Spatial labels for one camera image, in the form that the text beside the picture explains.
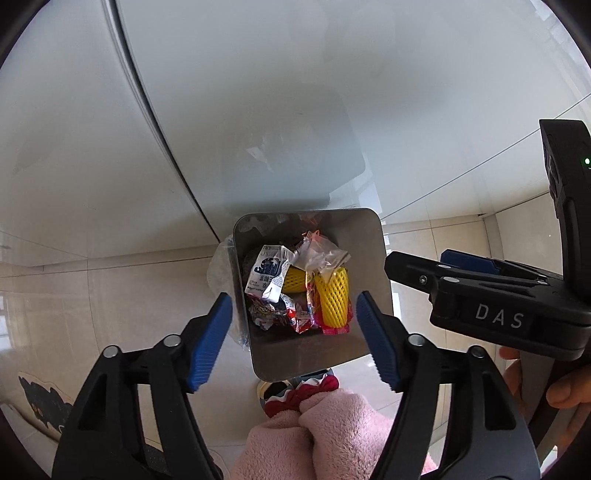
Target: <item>foot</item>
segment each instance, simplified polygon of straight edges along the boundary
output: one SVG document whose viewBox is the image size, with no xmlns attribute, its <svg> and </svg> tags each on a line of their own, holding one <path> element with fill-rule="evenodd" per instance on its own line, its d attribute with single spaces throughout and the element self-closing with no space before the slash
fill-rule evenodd
<svg viewBox="0 0 591 480">
<path fill-rule="evenodd" d="M 320 392 L 339 388 L 331 368 L 281 382 L 261 382 L 257 392 L 269 418 L 284 410 L 299 411 L 300 402 Z"/>
</svg>

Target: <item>rectangular metal trash bin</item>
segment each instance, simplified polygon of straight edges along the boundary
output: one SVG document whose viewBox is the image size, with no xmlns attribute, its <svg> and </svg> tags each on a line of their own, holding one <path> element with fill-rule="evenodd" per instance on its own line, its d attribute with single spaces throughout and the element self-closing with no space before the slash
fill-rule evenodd
<svg viewBox="0 0 591 480">
<path fill-rule="evenodd" d="M 349 295 L 355 310 L 360 292 L 369 290 L 384 313 L 392 314 L 390 281 L 384 273 L 386 257 L 382 225 L 369 209 L 316 210 L 296 213 L 253 213 L 240 218 L 234 227 L 238 265 L 244 256 L 262 245 L 275 245 L 291 238 L 301 238 L 317 230 L 339 247 L 349 251 Z M 241 292 L 244 285 L 240 279 Z M 242 304 L 236 299 L 237 308 Z M 248 321 L 252 365 L 256 375 L 275 382 L 333 367 L 369 353 L 356 320 L 344 335 L 323 335 L 319 329 L 298 335 L 289 328 L 271 327 L 263 331 Z"/>
</svg>

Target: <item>finger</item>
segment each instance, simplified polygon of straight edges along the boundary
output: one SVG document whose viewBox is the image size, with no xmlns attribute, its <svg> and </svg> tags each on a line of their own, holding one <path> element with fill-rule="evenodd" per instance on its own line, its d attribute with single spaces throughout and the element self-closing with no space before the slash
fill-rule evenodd
<svg viewBox="0 0 591 480">
<path fill-rule="evenodd" d="M 499 348 L 499 355 L 505 360 L 515 360 L 516 358 L 519 358 L 519 350 L 515 350 L 508 346 L 502 346 Z"/>
<path fill-rule="evenodd" d="M 550 386 L 546 400 L 554 408 L 570 408 L 591 403 L 591 365 L 586 365 Z"/>
<path fill-rule="evenodd" d="M 583 403 L 579 405 L 573 418 L 570 420 L 569 426 L 566 431 L 560 436 L 556 446 L 558 447 L 558 456 L 562 456 L 564 451 L 573 443 L 573 440 L 583 427 L 589 413 L 591 412 L 591 404 Z"/>
<path fill-rule="evenodd" d="M 507 387 L 509 387 L 511 395 L 515 396 L 521 386 L 521 361 L 517 360 L 509 365 L 503 374 L 503 378 Z"/>
</svg>

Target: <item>screw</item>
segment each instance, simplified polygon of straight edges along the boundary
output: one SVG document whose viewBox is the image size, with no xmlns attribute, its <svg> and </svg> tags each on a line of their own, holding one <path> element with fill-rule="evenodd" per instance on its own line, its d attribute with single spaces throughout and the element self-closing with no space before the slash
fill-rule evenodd
<svg viewBox="0 0 591 480">
<path fill-rule="evenodd" d="M 414 346 L 423 346 L 425 345 L 425 337 L 423 335 L 419 335 L 418 333 L 413 333 L 408 337 L 408 343 Z"/>
<path fill-rule="evenodd" d="M 119 347 L 116 345 L 109 345 L 107 348 L 103 350 L 103 356 L 105 358 L 113 358 L 114 356 L 117 356 L 118 353 Z"/>
<path fill-rule="evenodd" d="M 486 356 L 486 351 L 480 345 L 474 345 L 470 348 L 470 353 L 476 358 L 484 358 Z"/>
<path fill-rule="evenodd" d="M 179 337 L 178 335 L 168 335 L 164 339 L 164 344 L 166 346 L 177 346 L 177 345 L 180 345 L 180 343 L 181 343 L 181 337 Z"/>
</svg>

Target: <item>pink fleece pants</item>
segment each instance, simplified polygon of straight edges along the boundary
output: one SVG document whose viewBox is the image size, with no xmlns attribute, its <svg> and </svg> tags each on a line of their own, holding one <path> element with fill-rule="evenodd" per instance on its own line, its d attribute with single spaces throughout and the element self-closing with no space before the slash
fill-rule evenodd
<svg viewBox="0 0 591 480">
<path fill-rule="evenodd" d="M 392 428 L 362 395 L 322 392 L 254 427 L 232 480 L 364 480 Z M 423 473 L 437 466 L 427 455 Z"/>
</svg>

